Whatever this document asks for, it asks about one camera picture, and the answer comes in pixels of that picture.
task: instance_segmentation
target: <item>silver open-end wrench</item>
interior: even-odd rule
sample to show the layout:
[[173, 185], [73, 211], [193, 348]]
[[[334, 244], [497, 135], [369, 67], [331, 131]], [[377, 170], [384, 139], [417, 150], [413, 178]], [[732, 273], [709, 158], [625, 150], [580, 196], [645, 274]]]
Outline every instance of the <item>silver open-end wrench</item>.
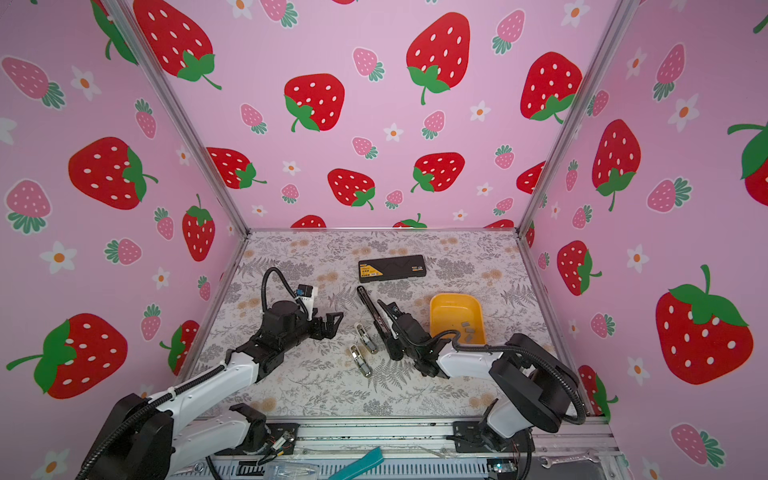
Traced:
[[580, 453], [578, 455], [570, 455], [568, 457], [555, 457], [555, 458], [543, 457], [541, 459], [541, 466], [544, 468], [552, 468], [552, 466], [557, 463], [580, 462], [582, 460], [589, 460], [592, 463], [600, 463], [600, 459], [598, 458], [598, 451], [594, 449], [589, 449], [587, 450], [586, 453]]

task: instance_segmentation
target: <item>yellow plastic bin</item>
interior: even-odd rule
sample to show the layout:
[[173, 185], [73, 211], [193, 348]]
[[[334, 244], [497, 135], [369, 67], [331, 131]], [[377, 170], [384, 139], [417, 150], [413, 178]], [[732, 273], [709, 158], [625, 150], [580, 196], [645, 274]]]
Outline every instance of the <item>yellow plastic bin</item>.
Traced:
[[429, 302], [429, 334], [435, 336], [445, 330], [461, 332], [460, 343], [485, 345], [480, 302], [464, 293], [435, 295]]

